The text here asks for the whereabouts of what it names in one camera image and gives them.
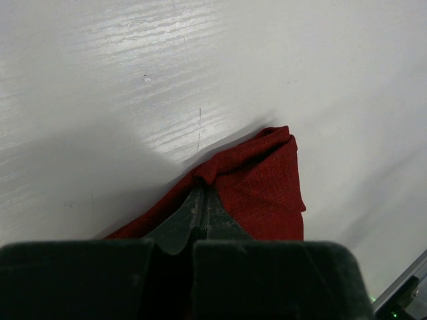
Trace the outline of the dark red cloth napkin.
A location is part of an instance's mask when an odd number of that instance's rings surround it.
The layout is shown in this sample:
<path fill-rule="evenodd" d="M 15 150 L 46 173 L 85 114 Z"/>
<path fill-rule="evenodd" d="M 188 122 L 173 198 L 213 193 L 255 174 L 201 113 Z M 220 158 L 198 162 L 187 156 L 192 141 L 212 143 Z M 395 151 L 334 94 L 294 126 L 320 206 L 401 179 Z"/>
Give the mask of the dark red cloth napkin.
<path fill-rule="evenodd" d="M 171 217 L 195 187 L 213 187 L 226 212 L 256 240 L 304 238 L 298 146 L 287 126 L 262 129 L 251 139 L 194 167 L 151 209 L 109 235 L 135 239 Z"/>

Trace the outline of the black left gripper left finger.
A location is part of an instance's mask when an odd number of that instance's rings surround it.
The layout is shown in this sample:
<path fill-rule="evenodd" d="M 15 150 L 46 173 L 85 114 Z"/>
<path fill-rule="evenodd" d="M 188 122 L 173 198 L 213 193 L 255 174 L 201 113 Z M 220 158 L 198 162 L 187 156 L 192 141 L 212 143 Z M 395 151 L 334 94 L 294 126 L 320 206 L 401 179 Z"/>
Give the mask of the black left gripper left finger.
<path fill-rule="evenodd" d="M 204 191 L 142 239 L 1 249 L 2 319 L 191 319 L 191 247 Z"/>

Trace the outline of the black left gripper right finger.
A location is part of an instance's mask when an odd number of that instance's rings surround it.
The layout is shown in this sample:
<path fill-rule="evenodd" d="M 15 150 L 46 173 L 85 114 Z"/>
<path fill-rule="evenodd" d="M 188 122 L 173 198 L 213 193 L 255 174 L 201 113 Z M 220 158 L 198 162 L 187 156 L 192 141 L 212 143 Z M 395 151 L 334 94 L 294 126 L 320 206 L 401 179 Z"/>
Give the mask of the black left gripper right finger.
<path fill-rule="evenodd" d="M 193 245 L 194 319 L 373 319 L 356 258 L 324 241 L 216 239 L 234 227 L 215 191 L 206 191 Z"/>

